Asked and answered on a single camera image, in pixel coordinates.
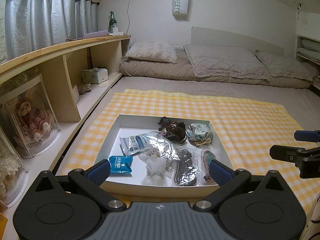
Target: white bed sheet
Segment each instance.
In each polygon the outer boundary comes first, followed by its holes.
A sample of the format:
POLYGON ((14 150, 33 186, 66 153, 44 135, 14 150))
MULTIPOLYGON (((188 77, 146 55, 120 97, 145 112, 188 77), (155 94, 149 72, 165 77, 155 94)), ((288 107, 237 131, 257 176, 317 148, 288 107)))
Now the white bed sheet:
POLYGON ((84 123, 63 159, 57 175, 68 162, 71 152, 81 140, 84 132, 115 92, 125 89, 160 90, 182 92, 189 95, 225 96, 249 98, 283 105, 304 130, 320 130, 320 97, 308 89, 279 88, 262 85, 245 85, 221 82, 176 81, 148 77, 122 77, 104 96, 84 123))

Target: stuffed animal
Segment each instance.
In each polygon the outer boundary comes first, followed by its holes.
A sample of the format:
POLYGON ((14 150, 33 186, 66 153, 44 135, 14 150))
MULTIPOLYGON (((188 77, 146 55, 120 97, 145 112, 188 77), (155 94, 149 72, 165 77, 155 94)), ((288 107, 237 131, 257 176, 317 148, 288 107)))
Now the stuffed animal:
POLYGON ((16 186, 18 181, 16 172, 20 166, 18 160, 0 139, 0 199, 6 196, 6 191, 16 186))
POLYGON ((51 130, 54 120, 48 110, 39 110, 33 103, 33 90, 28 90, 25 98, 20 98, 15 103, 16 115, 18 117, 22 132, 27 143, 32 144, 43 140, 51 130))

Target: yellow checkered blanket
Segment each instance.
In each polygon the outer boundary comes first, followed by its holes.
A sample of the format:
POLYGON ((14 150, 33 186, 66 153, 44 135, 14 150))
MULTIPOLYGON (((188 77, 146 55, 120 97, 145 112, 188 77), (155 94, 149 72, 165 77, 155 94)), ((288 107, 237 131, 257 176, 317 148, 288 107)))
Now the yellow checkered blanket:
POLYGON ((245 168, 255 175, 278 170, 307 212, 319 192, 318 179, 301 179, 293 163, 272 160, 272 145, 287 145, 306 149, 316 147, 298 142, 293 134, 300 125, 278 104, 251 99, 191 96, 162 91, 126 89, 115 93, 87 129, 63 169, 87 169, 96 156, 109 129, 119 114, 167 116, 209 120, 219 135, 235 169, 245 168))

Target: wooden shelf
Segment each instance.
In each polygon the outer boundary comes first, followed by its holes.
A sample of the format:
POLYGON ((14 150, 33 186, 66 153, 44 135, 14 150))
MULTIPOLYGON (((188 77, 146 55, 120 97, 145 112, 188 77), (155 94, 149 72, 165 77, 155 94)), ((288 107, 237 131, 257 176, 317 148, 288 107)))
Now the wooden shelf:
MULTIPOLYGON (((55 167, 82 124, 121 78, 122 74, 118 73, 119 58, 126 53, 129 40, 129 36, 108 36, 65 42, 30 52, 0 65, 0 84, 29 68, 38 69, 62 128, 59 138, 46 152, 25 160, 30 171, 24 194, 41 171, 52 170, 55 167), (91 92, 80 95, 76 103, 72 88, 82 84, 81 70, 92 67, 107 68, 108 80, 101 84, 92 84, 91 92)), ((22 197, 14 206, 3 212, 8 218, 3 236, 5 240, 17 239, 12 217, 22 197)))
MULTIPOLYGON (((52 145, 52 147, 45 153, 36 156, 32 159, 25 159, 25 162, 30 167, 30 178, 27 189, 25 190, 24 194, 41 171, 52 171, 60 156, 62 155, 63 151, 66 149, 66 147, 68 146, 76 132, 79 130, 81 125, 90 115, 95 106, 105 96, 109 89, 120 79, 121 76, 121 73, 110 73, 110 75, 108 76, 109 79, 107 81, 99 85, 92 85, 92 91, 90 93, 80 95, 80 100, 78 101, 77 106, 80 112, 81 121, 76 123, 60 123, 62 130, 60 132, 61 134, 57 142, 54 145, 52 145)), ((13 207, 3 212, 3 215, 6 218, 8 218, 8 223, 3 236, 3 239, 5 240, 17 239, 17 233, 14 230, 12 224, 12 217, 22 197, 13 207)))
POLYGON ((309 61, 311 61, 311 62, 313 62, 313 63, 315 63, 315 64, 317 64, 317 65, 320 65, 319 62, 316 62, 316 61, 314 61, 314 60, 312 60, 312 59, 310 59, 310 58, 307 58, 307 57, 305 57, 305 56, 303 56, 303 55, 301 55, 301 54, 299 54, 299 53, 297 53, 297 56, 298 56, 298 57, 302 57, 302 58, 304 58, 304 59, 307 59, 307 60, 309 60, 309 61))
POLYGON ((310 37, 307 37, 307 36, 298 35, 298 37, 301 38, 302 40, 309 40, 309 41, 314 41, 314 42, 320 43, 319 40, 316 40, 316 39, 313 39, 313 38, 310 38, 310 37))
POLYGON ((129 36, 107 36, 99 38, 84 39, 79 41, 69 41, 43 49, 29 52, 20 57, 9 60, 0 65, 0 84, 17 74, 49 59, 67 54, 79 49, 84 49, 113 41, 129 40, 129 36))

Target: white box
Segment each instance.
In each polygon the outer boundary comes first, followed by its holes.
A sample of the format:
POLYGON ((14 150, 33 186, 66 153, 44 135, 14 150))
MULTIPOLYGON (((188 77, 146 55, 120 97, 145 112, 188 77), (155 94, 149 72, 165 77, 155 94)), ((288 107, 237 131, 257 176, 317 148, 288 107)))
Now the white box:
POLYGON ((81 70, 84 83, 100 84, 108 80, 108 70, 105 68, 93 68, 81 70))
MULTIPOLYGON (((160 127, 158 122, 161 117, 157 116, 140 116, 140 115, 119 115, 112 125, 101 149, 97 155, 95 163, 103 159, 109 159, 110 156, 120 156, 123 152, 120 147, 119 137, 129 137, 149 131, 158 130, 160 127)), ((218 161, 233 169, 229 156, 217 135, 215 129, 209 121, 177 119, 170 118, 172 122, 184 122, 186 126, 191 123, 202 123, 210 126, 213 132, 212 150, 216 154, 218 161)), ((188 140, 184 146, 195 147, 188 140)), ((109 178, 101 185, 101 187, 110 193, 147 196, 147 197, 175 197, 190 198, 204 197, 219 188, 219 186, 195 186, 195 187, 164 187, 164 186, 145 186, 141 185, 141 181, 145 178, 146 163, 140 160, 137 155, 133 155, 131 164, 132 172, 130 174, 111 174, 109 178)), ((167 178, 167 185, 171 185, 172 179, 167 178)))

